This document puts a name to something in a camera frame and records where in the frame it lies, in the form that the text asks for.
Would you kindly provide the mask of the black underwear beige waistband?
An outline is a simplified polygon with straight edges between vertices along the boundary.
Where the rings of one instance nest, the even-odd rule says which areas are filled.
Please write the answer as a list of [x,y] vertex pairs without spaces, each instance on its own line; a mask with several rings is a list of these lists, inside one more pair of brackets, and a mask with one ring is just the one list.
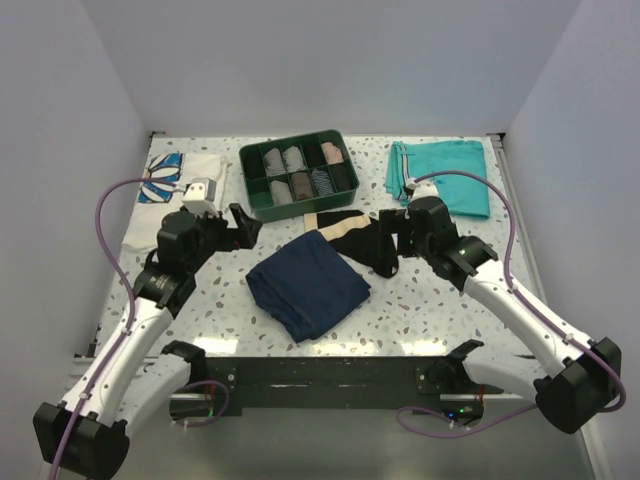
[[306,232],[316,230],[341,255],[369,267],[371,249],[379,234],[379,220],[360,210],[307,213],[303,216]]

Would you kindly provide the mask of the navy blue garment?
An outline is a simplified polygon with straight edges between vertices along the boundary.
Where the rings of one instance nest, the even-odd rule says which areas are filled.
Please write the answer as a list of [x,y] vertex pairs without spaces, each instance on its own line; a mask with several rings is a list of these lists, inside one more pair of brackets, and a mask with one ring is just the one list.
[[322,337],[370,297],[370,285],[316,230],[261,261],[246,282],[296,343]]

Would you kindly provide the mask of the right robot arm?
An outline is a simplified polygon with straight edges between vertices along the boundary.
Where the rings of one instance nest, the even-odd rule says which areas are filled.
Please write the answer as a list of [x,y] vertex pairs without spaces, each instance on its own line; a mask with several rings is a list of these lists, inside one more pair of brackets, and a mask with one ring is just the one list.
[[400,256],[424,260],[437,277],[480,303],[537,363],[519,366],[468,341],[446,357],[452,390],[466,393],[486,385],[518,395],[567,434],[625,404],[619,346],[609,338],[593,340],[554,313],[511,274],[508,256],[458,232],[443,200],[413,198],[405,209],[381,211],[379,221],[381,234],[396,236]]

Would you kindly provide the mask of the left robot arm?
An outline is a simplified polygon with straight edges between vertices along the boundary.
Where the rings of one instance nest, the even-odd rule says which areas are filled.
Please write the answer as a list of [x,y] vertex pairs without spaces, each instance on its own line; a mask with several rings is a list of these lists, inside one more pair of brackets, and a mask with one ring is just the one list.
[[57,404],[42,403],[33,417],[50,478],[68,469],[88,479],[111,479],[130,448],[135,427],[163,401],[183,390],[214,386],[223,401],[229,388],[207,374],[203,349],[172,341],[144,374],[147,353],[176,319],[196,289],[195,275],[217,252],[255,247],[262,228],[237,203],[236,222],[220,214],[194,214],[186,208],[167,215],[157,246],[143,270],[126,282],[129,304],[111,337],[77,383]]

